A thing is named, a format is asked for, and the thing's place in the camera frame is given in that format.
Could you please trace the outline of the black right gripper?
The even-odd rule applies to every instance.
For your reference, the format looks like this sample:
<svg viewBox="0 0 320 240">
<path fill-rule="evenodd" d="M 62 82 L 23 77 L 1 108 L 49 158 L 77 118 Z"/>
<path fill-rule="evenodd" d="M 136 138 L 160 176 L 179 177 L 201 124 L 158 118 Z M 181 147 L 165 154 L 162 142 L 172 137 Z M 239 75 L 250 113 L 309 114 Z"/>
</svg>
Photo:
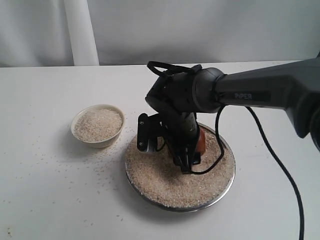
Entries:
<svg viewBox="0 0 320 240">
<path fill-rule="evenodd" d="M 137 149 L 142 153 L 155 152 L 158 137 L 163 137 L 173 163 L 183 174 L 192 174 L 193 165 L 201 163 L 197 149 L 200 140 L 200 126 L 194 113 L 148 116 L 142 113 L 137 120 Z"/>
</svg>

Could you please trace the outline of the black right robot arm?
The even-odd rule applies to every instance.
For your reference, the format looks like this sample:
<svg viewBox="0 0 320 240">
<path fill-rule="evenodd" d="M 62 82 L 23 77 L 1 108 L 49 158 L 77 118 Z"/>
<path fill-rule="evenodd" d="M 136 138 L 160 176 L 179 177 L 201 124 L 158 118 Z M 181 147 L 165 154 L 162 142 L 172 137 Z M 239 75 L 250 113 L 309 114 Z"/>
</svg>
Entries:
<svg viewBox="0 0 320 240">
<path fill-rule="evenodd" d="M 138 120 L 141 152 L 153 151 L 160 136 L 177 149 L 193 144 L 197 113 L 216 113 L 226 105 L 284 110 L 300 138 L 310 135 L 320 145 L 319 58 L 232 74 L 158 61 L 147 67 L 157 80 L 145 101 L 156 114 Z"/>
</svg>

